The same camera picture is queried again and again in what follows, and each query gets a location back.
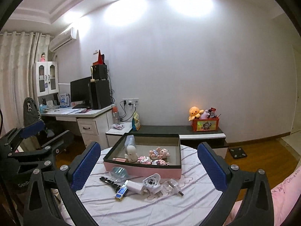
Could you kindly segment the black hair clip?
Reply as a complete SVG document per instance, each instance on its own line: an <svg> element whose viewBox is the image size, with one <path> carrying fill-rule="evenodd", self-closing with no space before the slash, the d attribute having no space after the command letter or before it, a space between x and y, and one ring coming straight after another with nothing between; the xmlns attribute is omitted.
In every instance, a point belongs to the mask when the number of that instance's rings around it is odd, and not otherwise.
<svg viewBox="0 0 301 226"><path fill-rule="evenodd" d="M109 178L106 178L104 176L100 177L100 180L108 185L110 185L115 192L118 192L118 190L121 188L121 185L119 185L118 183L115 183L114 181L111 181Z"/></svg>

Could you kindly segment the teal clear round piece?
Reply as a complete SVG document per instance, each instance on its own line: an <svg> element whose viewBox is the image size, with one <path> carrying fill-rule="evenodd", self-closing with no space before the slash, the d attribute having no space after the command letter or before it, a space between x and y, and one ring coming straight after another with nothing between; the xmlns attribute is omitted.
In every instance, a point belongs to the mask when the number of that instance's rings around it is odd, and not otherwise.
<svg viewBox="0 0 301 226"><path fill-rule="evenodd" d="M110 176L116 183L123 183L129 178L126 169L122 167L113 167L110 171Z"/></svg>

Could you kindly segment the blue gold small box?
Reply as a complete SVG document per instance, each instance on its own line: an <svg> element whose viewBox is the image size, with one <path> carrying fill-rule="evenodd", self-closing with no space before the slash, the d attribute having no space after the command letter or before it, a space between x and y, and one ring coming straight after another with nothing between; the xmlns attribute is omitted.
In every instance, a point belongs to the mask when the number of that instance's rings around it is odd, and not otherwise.
<svg viewBox="0 0 301 226"><path fill-rule="evenodd" d="M121 201L127 195L127 192L128 192L127 186L126 185L122 185L120 187L120 189L117 191L117 193L115 195L115 199L117 201Z"/></svg>

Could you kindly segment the white power adapter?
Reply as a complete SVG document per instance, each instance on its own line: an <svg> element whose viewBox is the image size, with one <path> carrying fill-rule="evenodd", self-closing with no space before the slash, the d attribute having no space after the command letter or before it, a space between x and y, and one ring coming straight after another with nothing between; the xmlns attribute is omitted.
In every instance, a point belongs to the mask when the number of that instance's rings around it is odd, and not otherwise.
<svg viewBox="0 0 301 226"><path fill-rule="evenodd" d="M144 187L142 183L133 182L131 180L126 180L126 187L129 191L134 192L135 194L142 195L144 193Z"/></svg>

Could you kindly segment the pink block kitty figure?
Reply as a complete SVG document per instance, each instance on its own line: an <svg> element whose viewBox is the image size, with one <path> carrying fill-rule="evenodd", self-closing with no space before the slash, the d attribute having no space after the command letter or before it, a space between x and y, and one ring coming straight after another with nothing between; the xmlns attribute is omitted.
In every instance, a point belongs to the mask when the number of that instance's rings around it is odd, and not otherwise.
<svg viewBox="0 0 301 226"><path fill-rule="evenodd" d="M151 165L152 159L148 156L141 156L141 157L138 158L137 162L139 164Z"/></svg>

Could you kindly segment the clear plug piece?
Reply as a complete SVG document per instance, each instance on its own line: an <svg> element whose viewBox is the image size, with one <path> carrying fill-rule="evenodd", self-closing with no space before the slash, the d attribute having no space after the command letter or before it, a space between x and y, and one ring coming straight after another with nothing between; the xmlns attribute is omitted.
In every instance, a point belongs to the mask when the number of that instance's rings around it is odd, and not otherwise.
<svg viewBox="0 0 301 226"><path fill-rule="evenodd" d="M183 196L183 192L181 191L181 188L178 184L178 182L174 179L167 180L163 183L164 189L170 194L170 195L180 195Z"/></svg>

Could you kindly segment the white perforated shell case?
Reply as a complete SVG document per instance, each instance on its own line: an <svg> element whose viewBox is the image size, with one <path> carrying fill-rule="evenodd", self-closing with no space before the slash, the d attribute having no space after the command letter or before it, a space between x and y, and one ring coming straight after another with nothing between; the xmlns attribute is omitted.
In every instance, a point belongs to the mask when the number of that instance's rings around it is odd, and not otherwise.
<svg viewBox="0 0 301 226"><path fill-rule="evenodd" d="M160 175L158 173L154 173L143 180L143 186L149 191L149 193L156 194L161 191L160 180Z"/></svg>

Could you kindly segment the baby doll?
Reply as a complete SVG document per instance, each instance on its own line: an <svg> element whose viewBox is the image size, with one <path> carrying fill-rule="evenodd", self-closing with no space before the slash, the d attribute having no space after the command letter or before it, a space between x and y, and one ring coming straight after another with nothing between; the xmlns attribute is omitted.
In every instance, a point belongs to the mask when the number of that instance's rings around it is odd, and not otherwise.
<svg viewBox="0 0 301 226"><path fill-rule="evenodd" d="M165 159L170 156L169 151L166 148L157 147L155 150L150 150L149 157L152 160Z"/></svg>

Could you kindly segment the rose gold metal cup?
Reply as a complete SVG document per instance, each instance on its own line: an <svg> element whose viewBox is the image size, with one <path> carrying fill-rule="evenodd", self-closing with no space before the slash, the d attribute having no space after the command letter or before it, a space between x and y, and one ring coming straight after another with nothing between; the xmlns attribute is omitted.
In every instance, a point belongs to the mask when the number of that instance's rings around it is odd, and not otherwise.
<svg viewBox="0 0 301 226"><path fill-rule="evenodd" d="M123 157L114 157L112 160L116 162L128 162L128 159Z"/></svg>

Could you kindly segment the clear plastic box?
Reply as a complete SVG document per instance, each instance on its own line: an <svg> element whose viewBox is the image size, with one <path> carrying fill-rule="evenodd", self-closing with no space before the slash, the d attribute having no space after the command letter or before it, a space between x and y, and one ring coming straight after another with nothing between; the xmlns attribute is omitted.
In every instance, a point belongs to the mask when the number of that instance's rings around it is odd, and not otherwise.
<svg viewBox="0 0 301 226"><path fill-rule="evenodd" d="M136 147L134 135L127 135L124 145L125 145L125 147L128 147L128 146Z"/></svg>

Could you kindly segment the orange cap bottle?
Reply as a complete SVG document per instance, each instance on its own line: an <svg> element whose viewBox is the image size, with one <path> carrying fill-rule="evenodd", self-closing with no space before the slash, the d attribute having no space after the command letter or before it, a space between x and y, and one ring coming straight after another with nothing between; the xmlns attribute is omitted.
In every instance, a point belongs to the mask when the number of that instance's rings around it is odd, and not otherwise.
<svg viewBox="0 0 301 226"><path fill-rule="evenodd" d="M112 114L113 114L113 123L120 124L120 116L119 116L118 108L116 106L112 108Z"/></svg>

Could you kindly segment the black speaker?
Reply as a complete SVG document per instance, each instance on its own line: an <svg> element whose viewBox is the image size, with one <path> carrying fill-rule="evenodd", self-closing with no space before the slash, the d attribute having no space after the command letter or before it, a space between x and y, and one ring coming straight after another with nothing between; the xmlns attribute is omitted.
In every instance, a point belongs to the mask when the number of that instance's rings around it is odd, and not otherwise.
<svg viewBox="0 0 301 226"><path fill-rule="evenodd" d="M95 80L107 80L108 70L106 64L97 64L92 66L92 75Z"/></svg>

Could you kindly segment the beige curtain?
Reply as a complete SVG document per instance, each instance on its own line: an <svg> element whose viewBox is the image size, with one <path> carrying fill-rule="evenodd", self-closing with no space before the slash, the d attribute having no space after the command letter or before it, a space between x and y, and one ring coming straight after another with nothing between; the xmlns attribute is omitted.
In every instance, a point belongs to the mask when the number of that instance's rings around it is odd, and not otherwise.
<svg viewBox="0 0 301 226"><path fill-rule="evenodd" d="M23 102L34 96L33 66L48 54L50 35L39 32L1 33L1 111L3 133L23 126Z"/></svg>

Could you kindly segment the purple plush toy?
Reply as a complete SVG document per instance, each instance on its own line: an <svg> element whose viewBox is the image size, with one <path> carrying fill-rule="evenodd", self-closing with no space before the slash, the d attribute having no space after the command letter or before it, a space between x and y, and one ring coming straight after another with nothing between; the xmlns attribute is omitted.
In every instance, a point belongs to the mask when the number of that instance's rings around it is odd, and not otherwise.
<svg viewBox="0 0 301 226"><path fill-rule="evenodd" d="M209 110L204 110L204 112L200 116L200 119L208 119L209 117L210 117Z"/></svg>

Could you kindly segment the wall power outlet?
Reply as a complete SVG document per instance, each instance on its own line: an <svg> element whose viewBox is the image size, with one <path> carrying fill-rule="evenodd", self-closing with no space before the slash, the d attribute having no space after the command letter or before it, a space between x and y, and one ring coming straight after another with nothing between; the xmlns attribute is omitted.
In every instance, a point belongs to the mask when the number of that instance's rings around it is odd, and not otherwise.
<svg viewBox="0 0 301 226"><path fill-rule="evenodd" d="M137 106L139 104L139 98L124 98L122 101L127 105Z"/></svg>

